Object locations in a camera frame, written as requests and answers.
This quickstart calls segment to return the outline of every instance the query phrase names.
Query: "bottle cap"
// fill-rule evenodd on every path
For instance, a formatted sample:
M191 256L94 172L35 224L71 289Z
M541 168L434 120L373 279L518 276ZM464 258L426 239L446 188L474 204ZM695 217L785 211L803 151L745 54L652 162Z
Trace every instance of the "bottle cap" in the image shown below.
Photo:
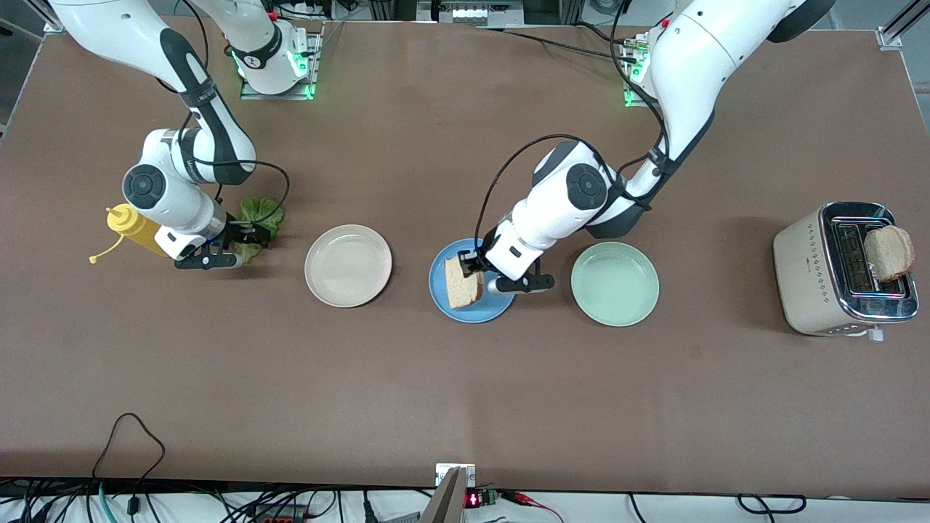
M147 220L129 204L107 208L107 226L119 235L132 236L145 227Z

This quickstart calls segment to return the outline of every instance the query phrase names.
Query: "blue plate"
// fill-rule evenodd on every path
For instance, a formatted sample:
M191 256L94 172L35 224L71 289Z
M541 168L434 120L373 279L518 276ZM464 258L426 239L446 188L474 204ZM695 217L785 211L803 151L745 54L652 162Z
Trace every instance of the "blue plate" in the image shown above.
M485 295L482 296L481 300L460 309L449 307L449 295L445 291L445 260L457 257L460 250L474 250L474 238L465 238L450 243L432 261L432 267L430 267L430 295L436 306L445 315L462 323L484 323L504 314L507 307L510 307L511 303L513 303L513 295L491 294L487 291L487 287L485 287ZM497 273L485 273L485 285L497 276Z

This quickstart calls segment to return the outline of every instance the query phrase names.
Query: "green led light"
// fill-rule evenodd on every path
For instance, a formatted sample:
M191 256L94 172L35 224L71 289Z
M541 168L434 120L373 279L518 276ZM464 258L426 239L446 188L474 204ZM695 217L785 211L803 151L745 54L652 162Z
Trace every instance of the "green led light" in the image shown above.
M287 59L291 62L291 67L294 68L294 74L303 76L307 73L307 59L290 52L287 53Z

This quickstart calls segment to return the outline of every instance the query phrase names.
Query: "light green plate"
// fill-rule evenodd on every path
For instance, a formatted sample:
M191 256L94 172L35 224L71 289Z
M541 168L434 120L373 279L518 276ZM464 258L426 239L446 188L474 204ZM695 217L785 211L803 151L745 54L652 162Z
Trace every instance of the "light green plate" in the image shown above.
M627 327L643 321L658 302L656 267L627 244L590 246L572 269L572 294L594 321Z

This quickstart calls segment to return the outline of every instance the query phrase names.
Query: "beige plate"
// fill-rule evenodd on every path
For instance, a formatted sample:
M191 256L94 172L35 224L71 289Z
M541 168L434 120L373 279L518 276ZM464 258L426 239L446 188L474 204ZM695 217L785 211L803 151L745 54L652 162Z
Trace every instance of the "beige plate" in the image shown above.
M334 307L371 301L391 277L391 249L363 225L340 225L317 238L303 274L313 296Z

